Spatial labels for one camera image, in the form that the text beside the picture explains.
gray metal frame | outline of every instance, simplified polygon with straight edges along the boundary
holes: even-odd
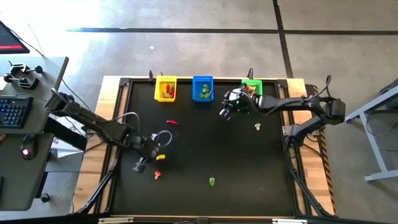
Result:
[[[378,96],[374,100],[370,101],[369,103],[365,104],[364,106],[360,107],[356,111],[352,112],[348,116],[346,116],[345,121],[349,123],[350,121],[361,118],[362,124],[365,128],[365,133],[368,136],[369,142],[371,143],[373,153],[376,156],[377,163],[380,167],[380,172],[370,175],[365,175],[365,181],[369,182],[372,180],[380,180],[380,179],[387,179],[392,177],[398,177],[398,169],[396,170],[387,170],[387,167],[383,161],[383,158],[380,153],[379,146],[377,145],[376,138],[366,129],[366,124],[368,121],[368,115],[378,109],[380,106],[385,105],[386,103],[390,102],[398,96],[398,86],[394,87],[393,89],[387,91],[385,94]]]

wooden platform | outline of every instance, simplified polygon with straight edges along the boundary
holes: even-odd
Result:
[[[106,119],[112,118],[118,94],[120,78],[121,77],[107,76],[104,77],[103,79],[103,84],[101,87],[101,91],[99,93],[99,98],[95,113]],[[298,78],[287,79],[287,83],[289,86],[290,97],[300,97],[302,95],[306,95],[304,80]],[[127,97],[127,88],[123,90],[121,103],[120,103],[121,106],[119,108],[119,115],[123,114],[124,111],[123,105],[125,105],[124,102],[126,100],[126,97]],[[294,121],[298,124],[303,123],[304,121],[311,118],[311,113],[309,111],[294,111],[293,115],[294,115]],[[284,113],[284,118],[286,124],[288,125],[289,119],[287,113]],[[92,137],[89,140],[87,147],[91,147],[95,144],[98,144],[99,142],[100,140],[96,136]],[[319,150],[318,144],[315,142],[311,142],[308,139],[306,139],[304,143],[313,147],[316,150]],[[94,149],[88,151],[83,158],[83,163],[80,169],[80,175],[75,189],[75,196],[73,198],[73,203],[75,205],[76,210],[84,205],[84,203],[94,192],[95,188],[97,187],[100,181],[101,169],[105,157],[105,149],[106,149],[105,144],[97,146]],[[111,161],[109,163],[112,163],[113,161],[112,158],[114,157],[115,151],[116,149],[113,149],[111,154]],[[328,181],[326,179],[325,170],[323,168],[320,156],[316,152],[313,152],[311,149],[305,146],[300,148],[300,152],[302,155],[304,173],[308,188],[311,190],[312,194],[314,194],[315,198],[322,204],[323,208],[330,214],[334,214],[330,189],[328,186]],[[302,211],[302,213],[305,213],[303,195],[297,184],[296,184],[296,189],[297,189],[297,197],[298,197],[300,210]],[[109,184],[106,187],[105,191],[103,192],[101,208],[100,208],[101,212],[105,210],[108,193],[109,193]]]

plastic bin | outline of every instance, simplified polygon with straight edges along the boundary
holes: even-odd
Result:
[[[256,87],[256,94],[262,95],[262,81],[261,80],[242,80],[242,83],[246,83],[251,87]]]
[[[203,86],[209,86],[211,92],[209,98],[200,98],[200,93],[203,93]],[[214,84],[212,76],[194,76],[192,80],[192,99],[198,103],[208,103],[214,99]]]
[[[162,93],[167,93],[167,85],[174,86],[174,97],[165,98]],[[157,76],[155,86],[155,100],[159,102],[174,102],[177,95],[177,77],[176,76]]]

blue basket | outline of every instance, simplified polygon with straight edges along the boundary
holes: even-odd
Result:
[[[203,93],[203,86],[207,84],[211,95],[209,98],[200,98],[199,94]],[[211,76],[194,76],[192,80],[192,99],[197,103],[208,103],[214,99],[213,77]]]

keyboard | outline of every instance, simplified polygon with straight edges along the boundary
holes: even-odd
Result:
[[[23,128],[32,102],[29,96],[0,96],[0,128]]]

